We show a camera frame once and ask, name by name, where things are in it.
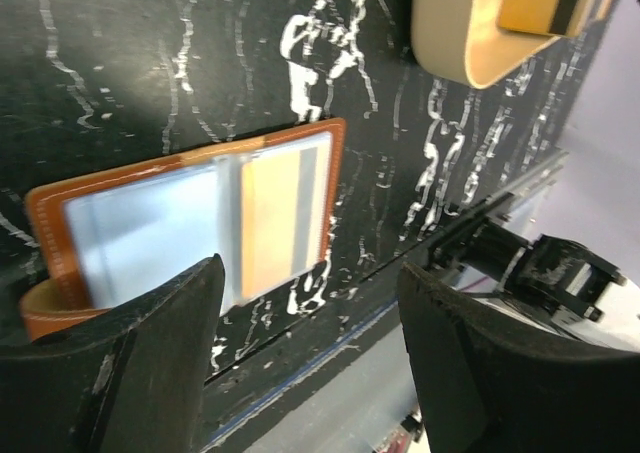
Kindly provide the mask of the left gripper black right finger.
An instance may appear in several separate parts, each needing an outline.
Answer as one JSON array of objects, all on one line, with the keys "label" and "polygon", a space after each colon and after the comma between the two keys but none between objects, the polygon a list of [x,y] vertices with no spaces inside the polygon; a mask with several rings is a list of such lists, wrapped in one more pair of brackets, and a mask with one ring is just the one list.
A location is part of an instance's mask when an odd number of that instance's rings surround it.
[{"label": "left gripper black right finger", "polygon": [[522,323],[407,263],[398,305],[434,452],[635,452],[639,356]]}]

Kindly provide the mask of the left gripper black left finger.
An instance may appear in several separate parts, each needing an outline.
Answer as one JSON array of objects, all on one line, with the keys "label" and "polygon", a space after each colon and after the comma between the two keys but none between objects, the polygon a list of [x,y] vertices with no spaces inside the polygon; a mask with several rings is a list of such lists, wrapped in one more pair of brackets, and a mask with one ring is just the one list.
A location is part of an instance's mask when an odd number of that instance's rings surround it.
[{"label": "left gripper black left finger", "polygon": [[3,346],[2,451],[193,451],[223,290],[214,255],[94,319]]}]

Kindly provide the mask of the brown leather card holder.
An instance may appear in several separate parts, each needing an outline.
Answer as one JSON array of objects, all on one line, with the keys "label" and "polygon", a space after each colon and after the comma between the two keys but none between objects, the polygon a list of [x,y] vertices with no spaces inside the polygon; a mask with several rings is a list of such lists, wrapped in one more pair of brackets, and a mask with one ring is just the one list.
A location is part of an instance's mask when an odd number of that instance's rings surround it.
[{"label": "brown leather card holder", "polygon": [[[91,319],[219,255],[228,311],[312,270],[327,255],[346,123],[333,118],[218,143],[37,187],[27,211],[47,265],[46,282],[21,300],[31,339]],[[243,159],[290,143],[331,139],[321,256],[309,270],[250,300],[241,297]]]}]

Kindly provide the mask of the yellow VIP credit card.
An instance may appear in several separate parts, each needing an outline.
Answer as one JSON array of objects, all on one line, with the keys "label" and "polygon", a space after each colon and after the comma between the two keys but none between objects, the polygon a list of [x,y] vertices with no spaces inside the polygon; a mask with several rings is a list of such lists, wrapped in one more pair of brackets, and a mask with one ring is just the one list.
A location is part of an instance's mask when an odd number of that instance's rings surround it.
[{"label": "yellow VIP credit card", "polygon": [[331,139],[320,136],[243,159],[243,300],[278,287],[319,260],[331,152]]}]

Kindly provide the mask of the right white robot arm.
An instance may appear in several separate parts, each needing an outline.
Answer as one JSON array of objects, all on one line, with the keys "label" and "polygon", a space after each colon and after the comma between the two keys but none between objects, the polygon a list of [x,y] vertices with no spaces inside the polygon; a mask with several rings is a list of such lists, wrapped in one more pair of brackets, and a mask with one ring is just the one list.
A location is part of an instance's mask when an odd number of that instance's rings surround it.
[{"label": "right white robot arm", "polygon": [[569,338],[639,351],[639,286],[585,246],[541,235],[530,242],[482,214],[430,237],[426,267],[468,266],[528,322]]}]

